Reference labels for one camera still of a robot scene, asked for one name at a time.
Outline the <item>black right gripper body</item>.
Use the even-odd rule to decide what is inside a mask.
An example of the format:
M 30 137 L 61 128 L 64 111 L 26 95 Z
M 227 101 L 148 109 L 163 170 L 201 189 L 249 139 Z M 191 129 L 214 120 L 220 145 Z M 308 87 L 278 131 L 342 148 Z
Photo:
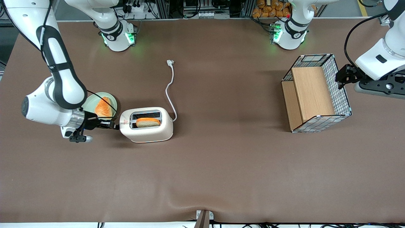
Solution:
M 102 119 L 88 119 L 85 118 L 83 121 L 83 130 L 94 130 L 95 128 L 105 129 L 106 125 L 102 123 Z

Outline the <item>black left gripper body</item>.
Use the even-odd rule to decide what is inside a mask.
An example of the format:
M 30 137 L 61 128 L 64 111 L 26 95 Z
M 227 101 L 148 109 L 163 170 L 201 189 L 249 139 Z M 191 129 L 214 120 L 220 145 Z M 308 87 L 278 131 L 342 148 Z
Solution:
M 364 79 L 364 73 L 358 67 L 346 64 L 343 67 L 343 83 L 356 83 Z

